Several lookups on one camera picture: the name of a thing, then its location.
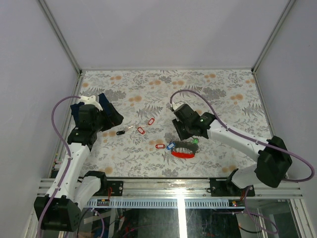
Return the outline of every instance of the white wall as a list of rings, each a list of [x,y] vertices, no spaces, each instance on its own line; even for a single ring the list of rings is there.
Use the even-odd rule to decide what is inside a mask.
[[[288,0],[47,0],[82,68],[251,68]]]
[[[57,143],[51,110],[76,74],[37,1],[1,1],[0,34],[0,237],[18,238]]]
[[[299,0],[257,73],[268,113],[289,150],[317,167],[317,1]],[[307,167],[293,160],[290,175],[304,178]],[[317,228],[317,180],[301,184]]]

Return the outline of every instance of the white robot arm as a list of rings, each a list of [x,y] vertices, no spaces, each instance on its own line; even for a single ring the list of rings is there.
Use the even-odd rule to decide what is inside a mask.
[[[108,183],[104,172],[89,171],[76,188],[81,168],[90,154],[99,131],[108,130],[122,123],[120,115],[104,94],[79,99],[71,106],[76,126],[71,131],[67,144],[71,157],[65,156],[53,185],[44,197],[37,197],[34,209],[41,229],[74,232],[79,226],[81,210],[96,194],[107,194]]]
[[[250,135],[227,124],[225,124],[227,128],[224,128],[213,114],[204,113],[200,116],[184,103],[173,103],[172,109],[177,117],[172,122],[181,140],[194,135],[217,140],[243,152],[256,162],[253,166],[236,169],[231,173],[224,183],[225,187],[221,188],[229,191],[229,194],[236,195],[241,189],[261,182],[270,187],[278,187],[292,164],[289,155],[249,141],[232,133],[229,128],[241,135],[251,137],[255,141],[265,141],[264,144],[287,150],[283,140],[277,136],[267,140]]]

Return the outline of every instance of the floor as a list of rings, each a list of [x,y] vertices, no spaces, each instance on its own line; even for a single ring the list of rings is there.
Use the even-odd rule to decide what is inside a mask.
[[[230,146],[201,137],[199,152],[192,159],[179,159],[166,149],[156,149],[156,144],[178,140],[168,102],[179,89],[202,94],[230,125],[270,137],[250,70],[86,71],[81,95],[105,93],[124,120],[122,125],[98,134],[81,175],[99,170],[111,177],[225,177],[235,168],[255,163]],[[204,101],[190,93],[177,95],[174,101],[186,102],[199,114],[209,112]],[[155,122],[140,134],[136,128],[147,125],[150,118]],[[117,136],[119,130],[126,133]]]

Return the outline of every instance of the patterned mat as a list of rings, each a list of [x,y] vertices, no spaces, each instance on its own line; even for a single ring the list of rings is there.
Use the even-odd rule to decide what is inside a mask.
[[[231,126],[270,137],[250,70],[87,71],[81,95],[105,93],[124,120],[122,125],[98,134],[81,175],[99,170],[112,177],[220,177],[255,163],[228,145],[202,137],[199,152],[192,159],[179,159],[166,149],[156,149],[156,144],[167,145],[178,139],[168,102],[179,89],[202,94]],[[190,93],[176,95],[174,101],[189,104],[199,114],[210,112],[204,101]],[[155,122],[145,126],[150,118]],[[144,135],[136,129],[143,125]],[[118,136],[119,130],[127,131]]]

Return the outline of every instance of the key tag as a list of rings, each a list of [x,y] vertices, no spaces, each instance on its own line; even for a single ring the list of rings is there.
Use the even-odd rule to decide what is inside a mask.
[[[155,119],[154,118],[151,118],[148,122],[148,125],[152,125],[154,123]]]
[[[142,135],[144,135],[144,134],[145,134],[145,130],[143,130],[143,128],[142,128],[142,127],[138,127],[138,132],[140,132]]]
[[[170,142],[170,144],[167,146],[167,150],[171,150],[175,147],[175,143],[174,142]]]
[[[157,148],[157,149],[164,149],[164,148],[165,148],[165,145],[164,145],[164,144],[157,144],[157,145],[155,146],[155,148]]]

